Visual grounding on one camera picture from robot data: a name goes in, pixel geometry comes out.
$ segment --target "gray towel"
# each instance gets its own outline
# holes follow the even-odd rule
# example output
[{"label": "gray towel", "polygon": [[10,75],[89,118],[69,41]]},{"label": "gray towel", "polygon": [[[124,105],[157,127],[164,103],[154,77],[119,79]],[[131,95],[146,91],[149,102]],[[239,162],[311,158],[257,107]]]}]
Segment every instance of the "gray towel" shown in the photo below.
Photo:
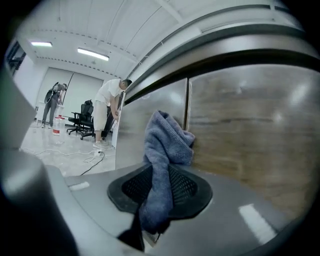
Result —
[{"label": "gray towel", "polygon": [[139,209],[144,230],[154,234],[173,208],[169,163],[190,165],[195,136],[182,130],[168,113],[157,110],[145,129],[143,161],[152,164],[152,188]]}]

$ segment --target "white t-shirt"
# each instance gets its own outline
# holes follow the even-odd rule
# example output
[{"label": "white t-shirt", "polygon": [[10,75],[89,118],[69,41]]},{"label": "white t-shirt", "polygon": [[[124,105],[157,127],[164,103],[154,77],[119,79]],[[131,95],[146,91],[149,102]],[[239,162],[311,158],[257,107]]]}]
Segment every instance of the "white t-shirt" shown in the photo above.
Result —
[{"label": "white t-shirt", "polygon": [[105,82],[95,95],[94,100],[103,102],[107,106],[110,106],[111,96],[116,97],[122,92],[120,88],[120,81],[121,79],[112,79]]}]

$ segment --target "ceiling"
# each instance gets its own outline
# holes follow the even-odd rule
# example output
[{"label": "ceiling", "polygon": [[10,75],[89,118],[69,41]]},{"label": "ceiling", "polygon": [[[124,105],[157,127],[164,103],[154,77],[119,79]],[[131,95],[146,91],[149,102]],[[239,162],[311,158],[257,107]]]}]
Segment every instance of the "ceiling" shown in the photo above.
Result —
[{"label": "ceiling", "polygon": [[[226,0],[44,0],[17,32],[33,60],[49,67],[91,71],[94,77],[125,79],[163,38]],[[228,0],[228,6],[268,0]],[[31,41],[52,42],[35,47]],[[109,56],[104,61],[77,52]]]}]

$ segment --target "man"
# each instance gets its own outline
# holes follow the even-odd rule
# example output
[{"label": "man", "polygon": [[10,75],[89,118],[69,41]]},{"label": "man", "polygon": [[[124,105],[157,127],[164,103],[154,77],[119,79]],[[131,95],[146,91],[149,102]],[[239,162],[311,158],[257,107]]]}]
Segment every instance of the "man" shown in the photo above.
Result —
[{"label": "man", "polygon": [[105,129],[107,123],[108,107],[111,108],[113,118],[118,120],[119,95],[131,83],[132,81],[129,79],[123,81],[121,79],[112,79],[104,83],[97,92],[93,102],[94,148],[106,149],[102,143],[101,132]]},{"label": "man", "polygon": [[57,107],[57,104],[61,103],[62,101],[62,95],[64,91],[67,89],[67,85],[64,84],[58,84],[55,85],[52,90],[52,96],[50,100],[45,104],[44,111],[43,111],[43,117],[42,117],[42,128],[46,127],[46,119],[48,112],[50,110],[50,117],[49,117],[49,129],[51,129],[54,125],[54,114]]}]

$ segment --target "wood grain surface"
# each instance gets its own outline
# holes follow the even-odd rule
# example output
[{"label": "wood grain surface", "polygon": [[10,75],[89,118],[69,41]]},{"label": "wood grain surface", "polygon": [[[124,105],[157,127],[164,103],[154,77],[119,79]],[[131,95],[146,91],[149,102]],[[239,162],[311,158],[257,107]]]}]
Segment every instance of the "wood grain surface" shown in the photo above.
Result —
[{"label": "wood grain surface", "polygon": [[300,216],[319,185],[319,101],[320,74],[301,67],[248,65],[190,79],[193,166]]}]

